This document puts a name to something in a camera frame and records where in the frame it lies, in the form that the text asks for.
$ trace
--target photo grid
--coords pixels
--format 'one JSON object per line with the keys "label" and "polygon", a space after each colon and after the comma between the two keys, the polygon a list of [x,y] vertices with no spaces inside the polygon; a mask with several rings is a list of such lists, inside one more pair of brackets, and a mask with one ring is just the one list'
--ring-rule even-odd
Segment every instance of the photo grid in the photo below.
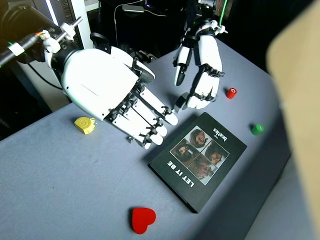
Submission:
{"label": "photo grid", "polygon": [[229,152],[200,127],[195,126],[170,153],[181,162],[203,185],[220,168]]}

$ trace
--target white robotic hand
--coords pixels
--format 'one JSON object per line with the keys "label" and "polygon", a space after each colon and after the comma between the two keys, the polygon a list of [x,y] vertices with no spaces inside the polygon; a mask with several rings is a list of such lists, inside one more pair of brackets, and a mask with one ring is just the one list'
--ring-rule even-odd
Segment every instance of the white robotic hand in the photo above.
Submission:
{"label": "white robotic hand", "polygon": [[194,50],[197,50],[195,56],[199,58],[199,71],[193,80],[186,105],[189,108],[202,109],[216,100],[220,77],[224,75],[215,36],[226,31],[224,26],[218,26],[217,21],[212,20],[201,25],[194,36],[190,32],[190,29],[186,31],[174,57],[173,65],[177,67],[174,83],[179,86],[183,82],[192,48],[196,44]]}
{"label": "white robotic hand", "polygon": [[66,95],[97,120],[108,120],[148,149],[167,134],[177,117],[147,87],[154,73],[126,52],[110,47],[83,49],[64,64],[61,85]]}

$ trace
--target light strip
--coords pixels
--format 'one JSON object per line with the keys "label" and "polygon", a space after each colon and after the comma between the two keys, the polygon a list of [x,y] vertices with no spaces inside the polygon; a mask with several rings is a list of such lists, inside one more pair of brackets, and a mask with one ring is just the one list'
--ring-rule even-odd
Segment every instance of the light strip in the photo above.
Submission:
{"label": "light strip", "polygon": [[46,5],[48,6],[53,23],[58,26],[58,21],[57,21],[54,9],[52,8],[50,0],[45,0],[45,2],[46,2]]}

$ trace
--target green cap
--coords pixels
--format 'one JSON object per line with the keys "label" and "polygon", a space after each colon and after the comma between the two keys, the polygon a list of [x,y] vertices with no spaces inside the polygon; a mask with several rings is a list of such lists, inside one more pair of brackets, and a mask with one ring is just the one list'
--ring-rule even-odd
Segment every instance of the green cap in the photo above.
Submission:
{"label": "green cap", "polygon": [[257,124],[251,129],[251,132],[253,135],[259,135],[264,131],[265,131],[265,127],[262,124]]}

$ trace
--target heart-shaped object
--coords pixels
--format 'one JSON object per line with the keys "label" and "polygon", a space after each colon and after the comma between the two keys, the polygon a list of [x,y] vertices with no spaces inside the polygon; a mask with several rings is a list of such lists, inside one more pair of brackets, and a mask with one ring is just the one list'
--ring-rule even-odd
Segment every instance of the heart-shaped object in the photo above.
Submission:
{"label": "heart-shaped object", "polygon": [[137,234],[144,234],[148,225],[156,220],[156,213],[150,208],[137,207],[132,211],[132,227]]}

